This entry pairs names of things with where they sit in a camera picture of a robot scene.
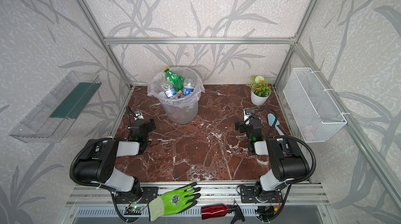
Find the green bottle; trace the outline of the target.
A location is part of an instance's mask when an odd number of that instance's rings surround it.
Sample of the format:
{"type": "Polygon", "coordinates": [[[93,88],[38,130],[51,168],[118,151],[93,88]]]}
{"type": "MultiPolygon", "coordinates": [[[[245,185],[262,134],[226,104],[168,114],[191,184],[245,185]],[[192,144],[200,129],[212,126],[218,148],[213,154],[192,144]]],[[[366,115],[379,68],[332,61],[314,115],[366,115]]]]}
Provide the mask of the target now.
{"type": "Polygon", "coordinates": [[[183,78],[169,69],[169,67],[164,68],[165,79],[172,83],[173,88],[176,92],[183,90],[183,78]]]}

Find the white bottle red cap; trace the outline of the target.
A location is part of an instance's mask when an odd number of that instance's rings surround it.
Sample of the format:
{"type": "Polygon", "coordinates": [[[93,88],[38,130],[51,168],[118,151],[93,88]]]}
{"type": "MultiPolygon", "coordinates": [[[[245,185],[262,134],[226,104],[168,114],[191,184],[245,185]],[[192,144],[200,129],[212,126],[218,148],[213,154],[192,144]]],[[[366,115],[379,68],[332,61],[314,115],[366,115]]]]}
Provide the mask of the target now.
{"type": "Polygon", "coordinates": [[[158,98],[159,99],[167,99],[168,97],[166,96],[165,92],[162,91],[162,92],[158,93],[158,98]]]}

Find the clear bottle blue label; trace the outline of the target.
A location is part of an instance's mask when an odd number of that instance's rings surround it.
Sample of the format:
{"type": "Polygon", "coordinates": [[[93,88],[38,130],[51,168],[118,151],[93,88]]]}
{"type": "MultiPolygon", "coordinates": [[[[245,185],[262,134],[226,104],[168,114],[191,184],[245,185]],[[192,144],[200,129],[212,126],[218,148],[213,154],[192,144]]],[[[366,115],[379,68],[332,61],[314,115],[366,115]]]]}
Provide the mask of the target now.
{"type": "Polygon", "coordinates": [[[175,91],[173,84],[169,81],[164,81],[161,84],[162,90],[168,99],[178,99],[178,94],[175,91]]]}

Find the crushed blue label bottle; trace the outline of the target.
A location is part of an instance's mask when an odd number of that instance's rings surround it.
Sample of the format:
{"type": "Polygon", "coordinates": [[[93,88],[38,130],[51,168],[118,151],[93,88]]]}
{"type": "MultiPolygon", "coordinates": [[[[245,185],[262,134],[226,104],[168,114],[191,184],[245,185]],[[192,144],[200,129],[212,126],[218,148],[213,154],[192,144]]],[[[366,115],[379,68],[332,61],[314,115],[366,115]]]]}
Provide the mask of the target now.
{"type": "Polygon", "coordinates": [[[183,95],[190,95],[194,91],[195,85],[194,79],[186,78],[183,82],[183,95]]]}

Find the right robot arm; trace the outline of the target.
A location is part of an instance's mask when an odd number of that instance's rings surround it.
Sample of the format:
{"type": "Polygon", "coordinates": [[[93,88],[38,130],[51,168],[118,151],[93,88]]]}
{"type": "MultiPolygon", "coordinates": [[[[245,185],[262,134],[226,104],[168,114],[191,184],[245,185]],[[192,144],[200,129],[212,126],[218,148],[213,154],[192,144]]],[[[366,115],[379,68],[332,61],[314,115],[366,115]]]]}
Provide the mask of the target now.
{"type": "Polygon", "coordinates": [[[313,150],[292,136],[262,138],[261,120],[251,118],[235,123],[235,130],[247,136],[247,148],[255,155],[269,158],[270,170],[255,186],[240,186],[242,203],[265,203],[282,200],[281,190],[309,179],[316,170],[313,150]]]}

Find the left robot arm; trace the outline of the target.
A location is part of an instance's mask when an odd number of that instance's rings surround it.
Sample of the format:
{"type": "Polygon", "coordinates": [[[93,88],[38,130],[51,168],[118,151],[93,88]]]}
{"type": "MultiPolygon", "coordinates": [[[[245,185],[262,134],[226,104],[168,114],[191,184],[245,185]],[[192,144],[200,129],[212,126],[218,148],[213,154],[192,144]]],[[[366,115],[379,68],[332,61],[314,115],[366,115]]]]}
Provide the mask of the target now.
{"type": "Polygon", "coordinates": [[[115,161],[118,157],[143,154],[149,142],[149,133],[156,129],[156,125],[153,119],[147,122],[138,118],[129,129],[128,140],[112,137],[89,140],[73,159],[70,178],[79,185],[141,196],[139,180],[115,168],[115,161]]]}

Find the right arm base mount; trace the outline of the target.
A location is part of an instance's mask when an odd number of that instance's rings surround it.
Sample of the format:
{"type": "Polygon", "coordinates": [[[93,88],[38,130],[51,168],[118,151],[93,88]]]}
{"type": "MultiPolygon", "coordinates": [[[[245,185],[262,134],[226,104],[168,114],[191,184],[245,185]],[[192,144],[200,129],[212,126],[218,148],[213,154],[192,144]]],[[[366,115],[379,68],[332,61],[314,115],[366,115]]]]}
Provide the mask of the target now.
{"type": "Polygon", "coordinates": [[[239,185],[237,186],[237,192],[241,197],[242,203],[281,204],[283,202],[281,191],[263,191],[256,185],[239,185]]]}

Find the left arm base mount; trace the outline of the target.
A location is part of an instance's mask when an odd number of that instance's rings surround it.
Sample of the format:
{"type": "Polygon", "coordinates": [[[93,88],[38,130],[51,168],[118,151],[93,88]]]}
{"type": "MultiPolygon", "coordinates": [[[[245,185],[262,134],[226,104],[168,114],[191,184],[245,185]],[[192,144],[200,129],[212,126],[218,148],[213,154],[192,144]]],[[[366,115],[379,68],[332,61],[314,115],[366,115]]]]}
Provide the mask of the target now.
{"type": "Polygon", "coordinates": [[[156,186],[133,188],[129,192],[117,192],[114,198],[117,204],[147,204],[157,197],[158,189],[156,186]]]}

